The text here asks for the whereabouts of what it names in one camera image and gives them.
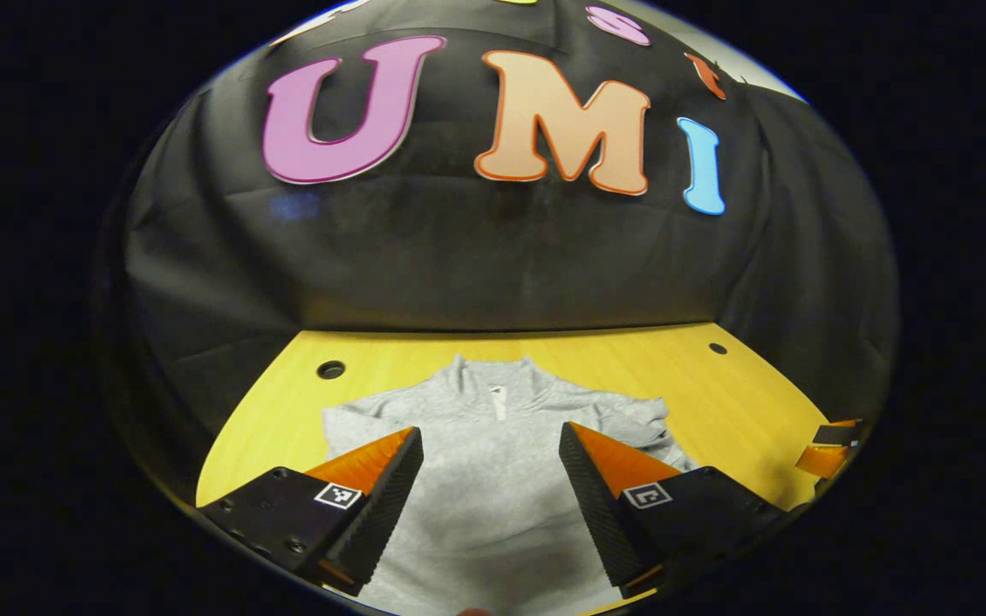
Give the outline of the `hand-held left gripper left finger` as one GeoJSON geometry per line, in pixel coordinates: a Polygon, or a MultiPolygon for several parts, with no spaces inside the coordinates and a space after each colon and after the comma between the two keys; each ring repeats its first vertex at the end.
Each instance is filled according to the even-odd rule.
{"type": "Polygon", "coordinates": [[[309,471],[270,468],[199,510],[279,569],[357,595],[377,569],[423,461],[421,429],[407,426],[309,471]]]}

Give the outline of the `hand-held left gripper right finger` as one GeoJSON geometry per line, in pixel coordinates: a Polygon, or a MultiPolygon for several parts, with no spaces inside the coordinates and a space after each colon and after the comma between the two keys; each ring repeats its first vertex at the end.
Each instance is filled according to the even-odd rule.
{"type": "Polygon", "coordinates": [[[712,465],[677,471],[578,423],[559,456],[606,576],[625,599],[674,591],[743,556],[789,513],[712,465]]]}

